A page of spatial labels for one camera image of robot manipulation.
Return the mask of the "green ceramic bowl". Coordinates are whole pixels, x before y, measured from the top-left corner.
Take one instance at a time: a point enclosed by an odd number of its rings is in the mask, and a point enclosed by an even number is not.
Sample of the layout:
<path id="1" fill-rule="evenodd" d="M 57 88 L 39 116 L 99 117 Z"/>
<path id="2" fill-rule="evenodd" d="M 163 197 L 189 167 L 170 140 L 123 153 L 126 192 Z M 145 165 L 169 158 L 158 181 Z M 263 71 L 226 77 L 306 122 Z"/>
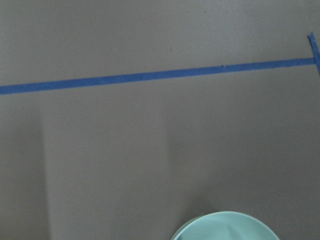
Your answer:
<path id="1" fill-rule="evenodd" d="M 260 220 L 234 211 L 220 211 L 195 217 L 183 224 L 172 240 L 278 240 Z"/>

